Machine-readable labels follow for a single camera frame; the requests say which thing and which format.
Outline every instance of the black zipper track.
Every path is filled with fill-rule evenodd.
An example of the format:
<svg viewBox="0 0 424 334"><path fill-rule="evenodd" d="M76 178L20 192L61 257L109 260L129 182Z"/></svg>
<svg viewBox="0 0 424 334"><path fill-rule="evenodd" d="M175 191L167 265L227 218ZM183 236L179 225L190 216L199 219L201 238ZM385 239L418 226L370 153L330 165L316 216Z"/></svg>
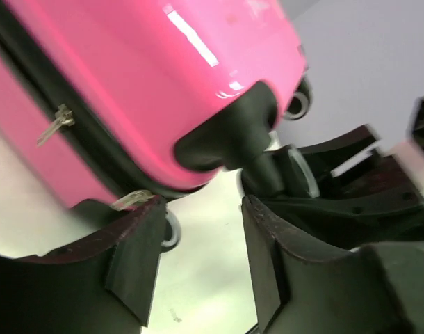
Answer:
<svg viewBox="0 0 424 334"><path fill-rule="evenodd" d="M155 182L140 170L2 0L0 55L50 120L55 119L54 114L61 104L73 110L75 125L63 128L61 133L93 173L116 196L122 197L138 189L148 189L168 199L175 199L199 190L171 189Z"/></svg>

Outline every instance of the black plastic frame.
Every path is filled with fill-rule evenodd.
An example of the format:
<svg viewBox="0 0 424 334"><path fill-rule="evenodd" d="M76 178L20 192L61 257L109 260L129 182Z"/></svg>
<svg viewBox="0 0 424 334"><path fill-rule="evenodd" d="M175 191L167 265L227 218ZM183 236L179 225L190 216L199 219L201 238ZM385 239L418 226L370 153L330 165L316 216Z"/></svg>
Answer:
<svg viewBox="0 0 424 334"><path fill-rule="evenodd" d="M361 126L300 148L319 198L294 189L264 198L245 182L243 169L259 320L249 333L424 333L424 198L398 161L377 148L332 175L376 141ZM281 170L287 153L285 147L266 154Z"/></svg>
<svg viewBox="0 0 424 334"><path fill-rule="evenodd" d="M149 322L165 213L166 201L155 197L45 256L0 257L0 334L141 333ZM89 223L103 222L92 217Z"/></svg>

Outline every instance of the suitcase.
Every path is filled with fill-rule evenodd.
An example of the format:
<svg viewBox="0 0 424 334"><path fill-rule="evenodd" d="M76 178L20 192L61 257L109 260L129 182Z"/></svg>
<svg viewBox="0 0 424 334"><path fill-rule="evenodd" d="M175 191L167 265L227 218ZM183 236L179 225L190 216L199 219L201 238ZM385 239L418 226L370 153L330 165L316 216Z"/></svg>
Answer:
<svg viewBox="0 0 424 334"><path fill-rule="evenodd" d="M223 160L182 139L233 106L212 137L244 146L245 108L272 129L305 70L275 0L0 0L0 132L68 208L201 189Z"/></svg>

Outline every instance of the black rubber corner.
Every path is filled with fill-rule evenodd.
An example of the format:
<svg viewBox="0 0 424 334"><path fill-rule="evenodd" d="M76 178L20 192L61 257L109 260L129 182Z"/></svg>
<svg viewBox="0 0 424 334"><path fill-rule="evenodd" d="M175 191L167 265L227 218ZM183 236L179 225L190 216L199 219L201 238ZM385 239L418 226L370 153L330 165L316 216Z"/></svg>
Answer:
<svg viewBox="0 0 424 334"><path fill-rule="evenodd" d="M262 81L229 106L181 138L174 147L177 161L189 170L224 166L242 168L262 155L271 142L277 100Z"/></svg>

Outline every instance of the suitcase zipper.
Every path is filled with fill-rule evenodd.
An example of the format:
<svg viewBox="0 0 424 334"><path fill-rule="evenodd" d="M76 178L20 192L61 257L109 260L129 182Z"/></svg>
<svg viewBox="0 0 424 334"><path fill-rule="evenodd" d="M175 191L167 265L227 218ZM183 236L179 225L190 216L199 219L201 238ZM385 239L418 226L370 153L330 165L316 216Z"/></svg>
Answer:
<svg viewBox="0 0 424 334"><path fill-rule="evenodd" d="M44 145L61 127L71 127L74 125L73 111L68 109L65 104L61 104L54 115L56 119L41 133L36 143L37 146Z"/></svg>
<svg viewBox="0 0 424 334"><path fill-rule="evenodd" d="M115 211L123 211L134 205L143 204L153 197L154 195L148 190L137 190L120 198L110 207Z"/></svg>

